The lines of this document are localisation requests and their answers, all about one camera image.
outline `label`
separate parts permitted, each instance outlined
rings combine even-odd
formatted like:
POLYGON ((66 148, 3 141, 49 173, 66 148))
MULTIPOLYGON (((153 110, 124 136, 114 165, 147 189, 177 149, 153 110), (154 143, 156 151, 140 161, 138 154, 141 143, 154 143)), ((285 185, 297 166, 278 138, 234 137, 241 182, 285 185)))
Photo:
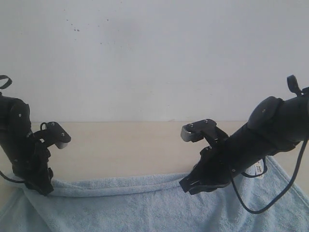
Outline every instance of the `label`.
MULTIPOLYGON (((263 164, 263 161, 262 161, 262 160, 260 160, 260 161, 258 161, 257 163, 255 163, 254 167, 255 167, 255 174, 256 174, 256 175, 259 175, 259 174, 262 174, 262 173, 263 173, 263 171, 264 171, 263 166, 264 166, 264 164, 263 164)), ((264 178, 264 175, 258 176, 257 178, 263 179, 263 178, 264 178)))

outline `towel fold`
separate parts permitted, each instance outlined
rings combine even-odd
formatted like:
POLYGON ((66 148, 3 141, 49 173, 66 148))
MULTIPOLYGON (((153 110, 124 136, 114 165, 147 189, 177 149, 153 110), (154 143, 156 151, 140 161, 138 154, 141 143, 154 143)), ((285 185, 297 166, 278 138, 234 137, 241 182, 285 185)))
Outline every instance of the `towel fold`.
MULTIPOLYGON (((270 157, 263 179, 235 178, 245 203, 258 210, 289 181, 270 157)), ((54 180, 47 197, 19 187, 0 211, 1 232, 269 232, 309 231, 309 199, 296 185, 269 210, 252 215, 231 185, 191 196, 179 181, 187 174, 54 180)))

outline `black strap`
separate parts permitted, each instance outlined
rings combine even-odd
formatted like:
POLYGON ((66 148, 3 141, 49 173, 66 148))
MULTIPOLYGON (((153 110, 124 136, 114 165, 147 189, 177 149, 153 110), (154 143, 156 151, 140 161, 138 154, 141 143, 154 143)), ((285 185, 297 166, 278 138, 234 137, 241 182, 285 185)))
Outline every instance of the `black strap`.
POLYGON ((5 80, 5 79, 8 79, 8 81, 3 86, 1 86, 0 89, 6 89, 12 84, 12 80, 10 77, 6 75, 0 75, 0 80, 5 80))
POLYGON ((246 174, 245 172, 242 172, 241 174, 247 178, 256 178, 258 176, 261 176, 263 174, 265 174, 267 172, 267 166, 266 166, 266 158, 262 158, 263 160, 263 163, 264 163, 264 168, 263 168, 263 172, 261 174, 258 174, 258 175, 249 175, 249 174, 246 174))

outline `blue towel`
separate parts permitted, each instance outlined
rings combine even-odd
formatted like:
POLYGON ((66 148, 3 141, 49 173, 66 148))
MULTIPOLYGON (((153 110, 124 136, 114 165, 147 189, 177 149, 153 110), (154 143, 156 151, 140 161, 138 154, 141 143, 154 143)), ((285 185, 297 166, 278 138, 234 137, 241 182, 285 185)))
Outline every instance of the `blue towel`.
MULTIPOLYGON (((251 209, 269 203, 289 177, 268 158, 263 179, 238 176, 239 192, 251 209)), ((273 207, 252 215, 232 186, 191 196, 179 180, 187 174, 64 182, 44 197, 23 185, 0 211, 1 232, 307 232, 309 200, 294 185, 273 207)))

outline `white wall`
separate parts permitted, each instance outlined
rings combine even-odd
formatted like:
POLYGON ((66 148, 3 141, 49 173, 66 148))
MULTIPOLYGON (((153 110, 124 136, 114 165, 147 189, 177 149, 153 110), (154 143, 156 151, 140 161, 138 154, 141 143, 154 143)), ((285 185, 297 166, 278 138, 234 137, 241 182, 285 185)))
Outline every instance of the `white wall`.
POLYGON ((309 86, 309 1, 2 0, 0 73, 33 121, 246 120, 309 86))

